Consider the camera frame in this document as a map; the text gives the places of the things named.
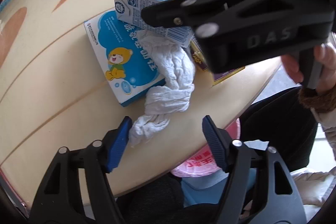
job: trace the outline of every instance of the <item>brown fur cuff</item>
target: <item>brown fur cuff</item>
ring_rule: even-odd
[[[302,88],[299,101],[304,107],[314,108],[318,113],[331,112],[336,108],[336,86],[322,95],[318,95],[315,90]]]

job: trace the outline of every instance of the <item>bear face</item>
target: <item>bear face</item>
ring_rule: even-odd
[[[125,64],[130,60],[132,54],[133,51],[127,48],[124,47],[115,48],[109,53],[109,64],[111,65]]]

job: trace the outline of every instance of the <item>cartoon bear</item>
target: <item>cartoon bear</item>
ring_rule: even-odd
[[[123,47],[118,47],[110,51],[108,62],[112,67],[105,72],[105,77],[108,81],[126,77],[123,64],[130,60],[132,54],[132,50]]]

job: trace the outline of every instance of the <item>metal screw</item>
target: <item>metal screw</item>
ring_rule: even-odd
[[[58,153],[60,154],[65,154],[66,152],[68,152],[68,148],[65,146],[62,146],[59,150]]]
[[[102,143],[101,140],[96,140],[96,141],[94,141],[94,142],[92,143],[92,145],[93,145],[94,147],[100,147],[102,144],[103,144],[103,143]]]
[[[191,4],[194,4],[197,0],[185,0],[181,3],[181,6],[182,7],[186,7],[186,6],[189,6]]]
[[[240,147],[243,145],[243,143],[240,140],[233,140],[232,144],[236,147]]]
[[[214,34],[216,34],[219,30],[219,26],[217,23],[210,22],[210,23],[205,23],[201,26],[199,26],[196,29],[196,36],[199,38],[207,38],[207,37],[212,37]]]
[[[173,20],[175,25],[182,25],[183,21],[179,17],[175,17]]]
[[[271,152],[272,154],[275,154],[275,153],[277,152],[277,150],[276,150],[275,147],[273,147],[273,146],[269,146],[269,147],[267,148],[267,150],[268,150],[269,152]]]

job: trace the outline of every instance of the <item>table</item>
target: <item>table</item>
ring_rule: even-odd
[[[5,34],[0,49],[10,48],[0,68],[0,165],[28,207],[59,147],[86,147],[117,128],[124,116],[136,120],[143,114],[144,99],[119,105],[82,24],[113,5],[113,0],[12,0],[0,13]],[[208,72],[198,72],[189,109],[174,114],[150,142],[126,148],[108,175],[113,193],[138,187],[199,150],[206,143],[202,118],[209,114],[218,127],[226,127],[279,63],[275,58],[247,66],[216,86]],[[88,203],[83,170],[80,182]]]

